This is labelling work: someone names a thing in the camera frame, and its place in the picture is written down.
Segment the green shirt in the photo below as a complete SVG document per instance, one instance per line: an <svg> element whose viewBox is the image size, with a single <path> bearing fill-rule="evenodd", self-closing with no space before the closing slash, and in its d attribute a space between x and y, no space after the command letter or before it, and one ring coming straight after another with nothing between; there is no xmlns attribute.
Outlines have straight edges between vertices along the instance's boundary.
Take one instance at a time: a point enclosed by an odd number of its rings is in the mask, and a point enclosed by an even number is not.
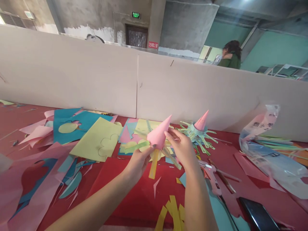
<svg viewBox="0 0 308 231"><path fill-rule="evenodd" d="M233 52L231 54L233 54L233 55L230 59L222 59L217 66L240 69L241 68L241 60Z"/></svg>

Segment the green exit sign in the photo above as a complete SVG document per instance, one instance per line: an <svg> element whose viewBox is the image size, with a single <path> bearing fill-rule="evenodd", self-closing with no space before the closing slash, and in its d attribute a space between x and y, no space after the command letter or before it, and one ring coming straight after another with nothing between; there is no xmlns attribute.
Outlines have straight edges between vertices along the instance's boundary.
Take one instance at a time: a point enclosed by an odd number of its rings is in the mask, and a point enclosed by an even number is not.
<svg viewBox="0 0 308 231"><path fill-rule="evenodd" d="M140 14L136 12L132 12L132 17L133 18L140 18Z"/></svg>

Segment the paper cone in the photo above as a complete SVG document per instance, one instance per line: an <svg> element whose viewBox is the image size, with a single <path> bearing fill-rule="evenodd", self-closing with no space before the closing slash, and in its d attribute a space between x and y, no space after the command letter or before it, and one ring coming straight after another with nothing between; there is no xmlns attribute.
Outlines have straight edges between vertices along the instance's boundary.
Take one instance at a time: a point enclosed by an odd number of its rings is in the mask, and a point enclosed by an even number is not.
<svg viewBox="0 0 308 231"><path fill-rule="evenodd" d="M151 131L147 136L147 140L150 141L151 145L156 144L156 149L162 150L165 146L166 136L164 132L168 131L171 116L166 118L157 128Z"/></svg>
<svg viewBox="0 0 308 231"><path fill-rule="evenodd" d="M209 110L207 110L207 112L194 124L195 128L199 131L204 131L204 127L205 127L205 120L206 117L208 116L208 112Z"/></svg>

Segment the cardboard panel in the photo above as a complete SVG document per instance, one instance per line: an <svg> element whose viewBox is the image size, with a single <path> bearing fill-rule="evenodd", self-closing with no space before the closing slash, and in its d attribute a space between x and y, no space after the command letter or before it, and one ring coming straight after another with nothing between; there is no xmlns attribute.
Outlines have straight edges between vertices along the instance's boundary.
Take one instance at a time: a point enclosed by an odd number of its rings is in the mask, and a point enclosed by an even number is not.
<svg viewBox="0 0 308 231"><path fill-rule="evenodd" d="M4 25L0 34L0 99L136 117L138 51Z"/></svg>
<svg viewBox="0 0 308 231"><path fill-rule="evenodd" d="M308 82L140 54L137 90L137 118L195 122L209 109L208 128L234 133L275 102L281 111L269 134L308 141Z"/></svg>

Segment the hand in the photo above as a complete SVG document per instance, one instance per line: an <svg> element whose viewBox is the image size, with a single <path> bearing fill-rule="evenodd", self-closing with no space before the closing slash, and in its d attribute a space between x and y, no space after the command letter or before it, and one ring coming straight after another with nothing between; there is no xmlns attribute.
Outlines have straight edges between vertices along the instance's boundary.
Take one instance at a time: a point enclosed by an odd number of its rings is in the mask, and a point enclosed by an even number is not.
<svg viewBox="0 0 308 231"><path fill-rule="evenodd" d="M150 146L143 152L140 152L139 149L134 151L131 160L123 170L124 175L127 176L132 183L136 184L142 177L149 160L151 159L150 154L154 151L155 146L156 144Z"/></svg>
<svg viewBox="0 0 308 231"><path fill-rule="evenodd" d="M199 163L192 146L193 144L189 137L172 128L169 128L168 132L165 132L165 136L173 146L176 157L180 160L185 170L199 168Z"/></svg>

